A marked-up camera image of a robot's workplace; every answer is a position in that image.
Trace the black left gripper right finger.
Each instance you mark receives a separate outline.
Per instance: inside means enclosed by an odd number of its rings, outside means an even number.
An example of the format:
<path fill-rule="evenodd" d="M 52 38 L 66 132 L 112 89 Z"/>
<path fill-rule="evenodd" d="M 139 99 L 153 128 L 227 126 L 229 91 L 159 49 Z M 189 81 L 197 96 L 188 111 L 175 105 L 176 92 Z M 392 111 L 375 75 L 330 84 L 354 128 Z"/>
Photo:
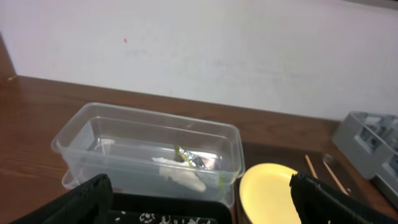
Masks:
<path fill-rule="evenodd" d="M 292 175 L 289 186 L 302 223 L 397 224 L 397 220 L 307 174 Z"/>

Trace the green snack wrapper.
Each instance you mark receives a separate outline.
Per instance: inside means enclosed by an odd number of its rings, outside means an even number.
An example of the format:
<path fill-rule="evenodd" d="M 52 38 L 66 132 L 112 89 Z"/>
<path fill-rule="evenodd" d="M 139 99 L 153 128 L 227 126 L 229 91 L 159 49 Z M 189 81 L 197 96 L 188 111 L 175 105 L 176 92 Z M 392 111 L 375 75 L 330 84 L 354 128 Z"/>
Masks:
<path fill-rule="evenodd" d="M 207 152 L 195 152 L 174 145 L 175 157 L 182 162 L 187 162 L 189 168 L 195 169 L 195 175 L 207 186 L 222 189 L 223 179 L 215 171 L 220 168 L 218 158 L 211 157 Z"/>

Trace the white tissue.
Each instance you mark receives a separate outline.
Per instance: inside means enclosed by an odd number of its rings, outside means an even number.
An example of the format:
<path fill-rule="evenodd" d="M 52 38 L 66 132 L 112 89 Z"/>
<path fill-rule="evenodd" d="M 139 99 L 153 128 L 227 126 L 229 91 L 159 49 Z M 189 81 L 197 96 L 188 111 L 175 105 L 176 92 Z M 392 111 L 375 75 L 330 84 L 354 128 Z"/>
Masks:
<path fill-rule="evenodd" d="M 169 165 L 188 167 L 188 162 L 177 162 L 164 159 L 163 157 L 153 157 L 152 160 L 162 164 L 159 167 L 159 175 L 165 179 L 170 178 L 174 182 L 197 192 L 204 192 L 206 190 L 206 185 L 197 177 L 194 171 L 169 167 Z"/>

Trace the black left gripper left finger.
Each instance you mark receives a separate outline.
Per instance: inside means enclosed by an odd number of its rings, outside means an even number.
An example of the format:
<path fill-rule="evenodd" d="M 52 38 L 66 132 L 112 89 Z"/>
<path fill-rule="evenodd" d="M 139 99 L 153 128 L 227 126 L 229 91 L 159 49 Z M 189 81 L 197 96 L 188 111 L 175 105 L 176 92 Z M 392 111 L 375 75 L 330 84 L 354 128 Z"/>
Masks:
<path fill-rule="evenodd" d="M 11 224 L 106 223 L 112 202 L 111 181 L 98 174 Z"/>

